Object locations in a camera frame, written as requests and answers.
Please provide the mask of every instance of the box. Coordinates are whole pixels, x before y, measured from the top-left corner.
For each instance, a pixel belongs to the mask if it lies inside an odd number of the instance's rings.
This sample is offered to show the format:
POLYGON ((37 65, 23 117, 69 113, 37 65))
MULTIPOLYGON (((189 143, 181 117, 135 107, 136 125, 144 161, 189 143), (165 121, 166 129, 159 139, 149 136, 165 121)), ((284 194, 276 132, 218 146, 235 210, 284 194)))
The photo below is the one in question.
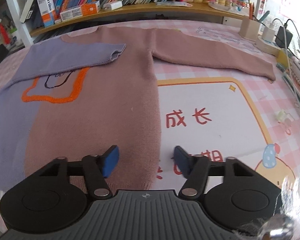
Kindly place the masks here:
POLYGON ((260 28, 259 22, 250 20, 248 16, 244 16, 239 34, 241 37, 249 41, 256 41, 259 28, 260 28))
POLYGON ((100 1, 85 3, 60 13, 61 20, 69 21, 82 16, 96 14, 100 11, 100 1))
POLYGON ((41 18, 45 27, 54 25, 57 18, 53 0, 37 0, 41 18))

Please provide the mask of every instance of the orange embroidered outline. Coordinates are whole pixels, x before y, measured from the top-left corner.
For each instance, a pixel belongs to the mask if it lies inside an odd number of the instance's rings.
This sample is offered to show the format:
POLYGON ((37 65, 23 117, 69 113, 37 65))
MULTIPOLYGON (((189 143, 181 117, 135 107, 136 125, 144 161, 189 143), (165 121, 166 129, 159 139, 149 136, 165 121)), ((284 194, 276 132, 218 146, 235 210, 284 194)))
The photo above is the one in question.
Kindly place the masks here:
POLYGON ((82 85, 83 85, 84 78, 85 78, 89 68, 90 67, 86 67, 86 68, 83 68, 79 71, 78 76, 77 76, 76 80, 73 83, 73 89, 71 91, 71 94, 66 98, 54 98, 54 97, 51 97, 51 96, 43 96, 43 95, 28 96, 27 95, 28 92, 31 89, 35 88, 37 83, 38 83, 39 77, 37 77, 33 80, 32 86, 27 88, 22 93, 21 99, 22 99, 23 102, 47 101, 47 102, 50 102, 50 103, 53 103, 53 104, 64 104, 64 103, 72 102, 72 101, 76 100, 77 97, 79 96, 79 94, 82 90, 82 85))

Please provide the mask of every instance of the printed lettering on tablecloth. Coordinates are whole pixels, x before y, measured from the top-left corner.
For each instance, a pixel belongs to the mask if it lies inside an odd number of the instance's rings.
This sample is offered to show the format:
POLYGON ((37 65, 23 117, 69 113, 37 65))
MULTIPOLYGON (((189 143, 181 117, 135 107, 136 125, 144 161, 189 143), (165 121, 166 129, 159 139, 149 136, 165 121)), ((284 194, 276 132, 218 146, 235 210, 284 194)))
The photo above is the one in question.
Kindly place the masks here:
MULTIPOLYGON (((186 179, 175 165, 173 149, 180 145, 191 155, 212 161, 234 156, 255 169, 273 168, 280 147, 271 142, 266 126, 244 87, 232 78, 200 78, 159 82, 161 154, 152 189, 180 190, 186 179), (273 158, 262 162, 265 149, 273 158)), ((207 190, 222 178, 210 177, 207 190)))

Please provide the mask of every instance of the cartoon character print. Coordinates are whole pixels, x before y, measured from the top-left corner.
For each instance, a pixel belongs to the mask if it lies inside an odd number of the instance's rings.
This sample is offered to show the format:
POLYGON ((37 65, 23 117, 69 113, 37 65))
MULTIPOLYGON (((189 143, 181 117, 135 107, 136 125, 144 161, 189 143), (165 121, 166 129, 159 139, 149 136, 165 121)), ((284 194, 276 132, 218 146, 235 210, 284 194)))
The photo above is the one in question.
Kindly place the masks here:
POLYGON ((276 156, 279 153, 280 146, 278 144, 268 144, 263 152, 262 160, 258 163, 255 171, 281 188, 285 177, 288 177, 289 181, 293 183, 295 176, 292 169, 276 156))

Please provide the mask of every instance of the sweater sleeve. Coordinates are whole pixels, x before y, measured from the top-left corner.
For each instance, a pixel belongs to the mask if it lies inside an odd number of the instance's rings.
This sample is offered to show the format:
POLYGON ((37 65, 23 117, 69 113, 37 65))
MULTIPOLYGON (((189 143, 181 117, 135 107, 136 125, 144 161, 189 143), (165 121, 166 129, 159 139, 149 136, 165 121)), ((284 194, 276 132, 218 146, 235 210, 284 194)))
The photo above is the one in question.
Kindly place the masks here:
POLYGON ((220 41, 208 41, 177 30, 153 29, 153 56, 183 65, 231 68, 275 80, 271 63, 220 41))

